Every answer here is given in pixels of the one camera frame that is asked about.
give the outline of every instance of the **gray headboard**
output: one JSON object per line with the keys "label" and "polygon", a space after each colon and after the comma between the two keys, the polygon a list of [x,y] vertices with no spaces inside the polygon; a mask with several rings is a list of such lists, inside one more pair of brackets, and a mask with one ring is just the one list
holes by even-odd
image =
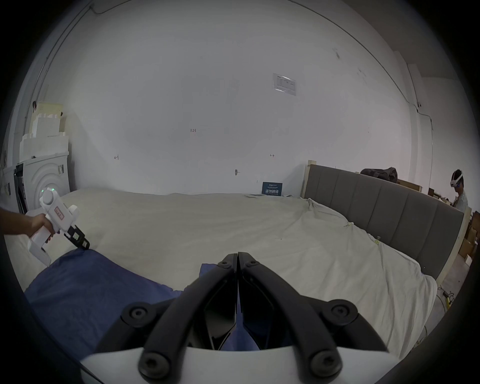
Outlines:
{"label": "gray headboard", "polygon": [[305,199],[341,213],[380,241],[417,260],[437,278],[462,225],[463,213],[410,188],[359,173],[310,165]]}

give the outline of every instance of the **white shirt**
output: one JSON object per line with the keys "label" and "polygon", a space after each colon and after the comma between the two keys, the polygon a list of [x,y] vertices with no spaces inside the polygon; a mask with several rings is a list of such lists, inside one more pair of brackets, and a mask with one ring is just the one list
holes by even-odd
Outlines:
{"label": "white shirt", "polygon": [[465,194],[465,190],[463,190],[462,194],[455,198],[453,202],[453,206],[461,212],[465,212],[468,206],[467,195]]}

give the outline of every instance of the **red label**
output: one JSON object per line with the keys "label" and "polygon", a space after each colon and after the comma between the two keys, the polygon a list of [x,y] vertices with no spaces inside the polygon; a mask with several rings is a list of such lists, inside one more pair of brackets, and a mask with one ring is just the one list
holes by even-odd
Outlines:
{"label": "red label", "polygon": [[60,218],[60,220],[63,220],[63,218],[65,217],[58,207],[55,207],[55,213]]}

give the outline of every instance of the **ceiling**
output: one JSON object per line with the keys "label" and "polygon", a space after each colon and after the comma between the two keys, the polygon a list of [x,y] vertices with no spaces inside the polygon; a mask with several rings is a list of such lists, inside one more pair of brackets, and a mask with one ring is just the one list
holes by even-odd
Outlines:
{"label": "ceiling", "polygon": [[422,77],[457,79],[442,44],[422,17],[401,0],[343,0],[383,37]]}

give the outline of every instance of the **washing machine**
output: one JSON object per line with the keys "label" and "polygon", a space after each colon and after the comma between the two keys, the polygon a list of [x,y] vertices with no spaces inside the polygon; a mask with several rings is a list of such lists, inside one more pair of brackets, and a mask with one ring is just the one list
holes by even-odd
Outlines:
{"label": "washing machine", "polygon": [[15,191],[20,212],[40,208],[40,196],[50,187],[63,196],[70,192],[67,172],[68,152],[35,157],[15,169]]}

